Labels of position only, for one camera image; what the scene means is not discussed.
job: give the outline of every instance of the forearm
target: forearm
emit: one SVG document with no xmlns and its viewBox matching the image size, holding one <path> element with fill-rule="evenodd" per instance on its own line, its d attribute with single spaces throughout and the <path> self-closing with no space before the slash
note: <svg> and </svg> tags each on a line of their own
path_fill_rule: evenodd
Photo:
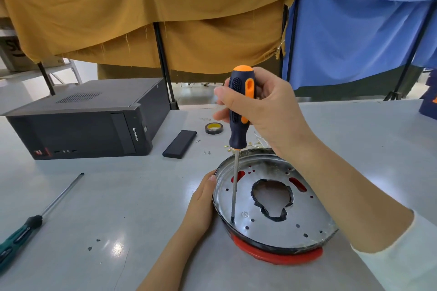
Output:
<svg viewBox="0 0 437 291">
<path fill-rule="evenodd" d="M 137 291 L 177 291 L 185 264 L 198 240 L 181 226 Z"/>
<path fill-rule="evenodd" d="M 410 226 L 413 213 L 385 194 L 315 136 L 289 160 L 310 184 L 352 246 L 384 250 Z"/>
</svg>

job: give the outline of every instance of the red plastic base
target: red plastic base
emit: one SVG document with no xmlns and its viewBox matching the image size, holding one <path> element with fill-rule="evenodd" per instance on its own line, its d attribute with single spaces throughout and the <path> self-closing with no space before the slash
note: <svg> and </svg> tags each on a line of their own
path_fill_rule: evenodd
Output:
<svg viewBox="0 0 437 291">
<path fill-rule="evenodd" d="M 231 235 L 232 240 L 238 248 L 247 254 L 250 254 L 255 259 L 262 260 L 265 262 L 269 262 L 272 264 L 280 264 L 280 265 L 293 265 L 293 264 L 303 264 L 314 261 L 319 258 L 323 254 L 323 248 L 319 247 L 315 250 L 311 250 L 302 254 L 290 254 L 290 255 L 281 255 L 281 254 L 273 254 L 267 253 L 256 247 L 245 243 L 243 240 L 239 239 L 235 235 Z"/>
</svg>

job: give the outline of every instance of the metal plate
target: metal plate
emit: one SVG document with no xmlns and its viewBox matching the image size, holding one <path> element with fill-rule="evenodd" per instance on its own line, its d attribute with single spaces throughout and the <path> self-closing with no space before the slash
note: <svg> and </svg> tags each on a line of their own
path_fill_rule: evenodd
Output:
<svg viewBox="0 0 437 291">
<path fill-rule="evenodd" d="M 231 156 L 218 167 L 213 203 L 229 231 L 239 238 L 268 252 L 297 254 L 322 246 L 338 230 L 303 177 L 268 148 L 240 152 L 239 171 L 245 175 L 238 181 L 235 223 L 231 224 L 233 163 Z M 301 192 L 290 178 L 298 179 L 306 191 Z M 255 205 L 251 191 L 260 179 L 278 181 L 291 189 L 292 204 L 284 208 L 283 221 L 269 219 Z"/>
</svg>

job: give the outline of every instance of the blue cloth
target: blue cloth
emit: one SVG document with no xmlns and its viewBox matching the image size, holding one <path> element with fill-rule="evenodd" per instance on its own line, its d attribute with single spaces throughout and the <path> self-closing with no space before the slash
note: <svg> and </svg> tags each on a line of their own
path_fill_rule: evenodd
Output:
<svg viewBox="0 0 437 291">
<path fill-rule="evenodd" d="M 300 0 L 290 83 L 331 85 L 397 68 L 408 53 L 431 0 Z M 286 31 L 291 41 L 293 6 Z M 413 60 L 437 68 L 437 13 Z M 287 77 L 288 53 L 283 78 Z"/>
</svg>

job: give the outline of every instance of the shelf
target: shelf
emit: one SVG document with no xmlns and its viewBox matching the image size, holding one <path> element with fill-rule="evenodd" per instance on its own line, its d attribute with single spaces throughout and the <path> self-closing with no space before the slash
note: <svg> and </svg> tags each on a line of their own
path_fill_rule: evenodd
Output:
<svg viewBox="0 0 437 291">
<path fill-rule="evenodd" d="M 0 37 L 14 37 L 17 33 L 11 29 L 0 29 Z"/>
<path fill-rule="evenodd" d="M 46 73 L 52 74 L 52 73 L 56 73 L 56 72 L 61 71 L 61 70 L 71 69 L 72 67 L 73 66 L 71 63 L 66 63 L 65 65 L 57 66 L 57 67 L 48 67 L 48 68 L 46 68 Z M 7 69 L 0 70 L 0 81 L 7 80 L 7 82 L 22 82 L 25 80 L 39 77 L 39 76 L 42 76 L 41 71 L 39 69 L 25 71 L 22 73 L 11 72 Z"/>
</svg>

